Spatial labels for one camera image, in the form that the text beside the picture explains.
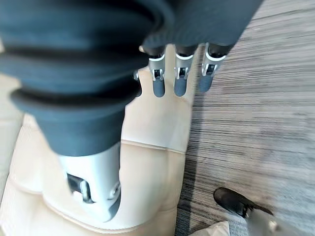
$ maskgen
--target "floor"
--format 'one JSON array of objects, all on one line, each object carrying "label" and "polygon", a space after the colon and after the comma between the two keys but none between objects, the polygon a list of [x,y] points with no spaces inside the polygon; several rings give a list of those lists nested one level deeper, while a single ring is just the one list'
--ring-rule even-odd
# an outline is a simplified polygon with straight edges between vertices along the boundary
[{"label": "floor", "polygon": [[315,1],[266,0],[194,101],[177,236],[228,220],[220,186],[315,236]]}]

